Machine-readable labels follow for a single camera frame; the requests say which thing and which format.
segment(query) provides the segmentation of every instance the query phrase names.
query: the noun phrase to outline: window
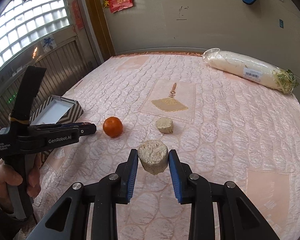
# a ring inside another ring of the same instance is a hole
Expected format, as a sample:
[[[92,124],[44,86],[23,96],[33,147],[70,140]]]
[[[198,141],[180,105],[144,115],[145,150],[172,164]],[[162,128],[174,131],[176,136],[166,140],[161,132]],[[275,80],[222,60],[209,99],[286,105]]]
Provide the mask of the window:
[[[0,16],[0,67],[29,44],[68,25],[66,0],[12,0]]]

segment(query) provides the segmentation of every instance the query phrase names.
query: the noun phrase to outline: sticker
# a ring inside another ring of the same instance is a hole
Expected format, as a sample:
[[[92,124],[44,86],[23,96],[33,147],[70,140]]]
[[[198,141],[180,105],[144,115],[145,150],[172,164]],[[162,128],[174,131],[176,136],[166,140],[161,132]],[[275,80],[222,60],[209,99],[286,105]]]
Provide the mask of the sticker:
[[[75,25],[77,25],[78,30],[81,30],[84,28],[84,25],[81,18],[80,9],[77,0],[72,1],[71,7],[74,13]]]
[[[256,82],[261,82],[262,72],[251,68],[243,68],[243,77]]]
[[[50,50],[53,50],[57,47],[52,35],[45,37],[43,40],[41,40],[41,45],[44,52],[49,52]]]

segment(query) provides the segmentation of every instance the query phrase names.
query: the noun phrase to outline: orange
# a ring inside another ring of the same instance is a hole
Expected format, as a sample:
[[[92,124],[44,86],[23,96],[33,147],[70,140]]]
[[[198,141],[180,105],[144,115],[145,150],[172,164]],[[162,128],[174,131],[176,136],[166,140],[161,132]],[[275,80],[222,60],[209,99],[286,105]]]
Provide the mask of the orange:
[[[105,131],[106,135],[110,136],[111,138],[117,137],[122,134],[122,122],[119,118],[111,116],[103,123],[103,130]]]

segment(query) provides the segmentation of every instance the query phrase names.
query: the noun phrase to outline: daikon radish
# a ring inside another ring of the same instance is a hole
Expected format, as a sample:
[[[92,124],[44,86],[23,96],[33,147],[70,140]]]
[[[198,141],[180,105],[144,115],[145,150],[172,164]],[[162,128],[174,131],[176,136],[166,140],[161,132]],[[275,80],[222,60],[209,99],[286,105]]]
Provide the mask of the daikon radish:
[[[220,49],[208,49],[203,60],[211,67],[251,80],[265,87],[292,94],[299,85],[290,70],[283,70],[253,57]]]

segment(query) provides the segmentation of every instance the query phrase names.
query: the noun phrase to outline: gluten block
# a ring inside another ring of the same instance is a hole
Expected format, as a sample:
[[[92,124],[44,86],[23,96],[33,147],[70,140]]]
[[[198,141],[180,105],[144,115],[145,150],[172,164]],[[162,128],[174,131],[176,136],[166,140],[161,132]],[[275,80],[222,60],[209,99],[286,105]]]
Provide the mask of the gluten block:
[[[170,118],[159,118],[155,125],[161,133],[173,133],[173,121]]]
[[[157,175],[168,166],[168,148],[160,140],[149,140],[138,148],[138,157],[145,171]]]

